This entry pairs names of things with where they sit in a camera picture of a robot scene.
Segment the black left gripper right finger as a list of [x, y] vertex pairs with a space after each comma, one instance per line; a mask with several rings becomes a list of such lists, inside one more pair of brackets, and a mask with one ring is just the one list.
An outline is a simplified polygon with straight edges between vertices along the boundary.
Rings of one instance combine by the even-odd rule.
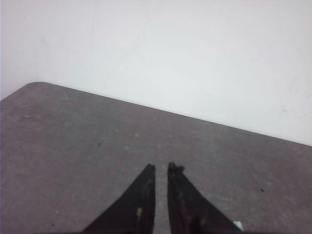
[[184, 175], [168, 164], [167, 204], [173, 234], [240, 234], [242, 230], [210, 203]]

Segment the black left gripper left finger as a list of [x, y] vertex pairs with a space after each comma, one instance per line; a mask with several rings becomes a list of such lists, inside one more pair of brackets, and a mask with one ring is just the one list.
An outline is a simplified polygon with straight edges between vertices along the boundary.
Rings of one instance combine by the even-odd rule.
[[148, 164], [126, 191], [83, 234], [151, 234], [156, 210], [156, 168]]

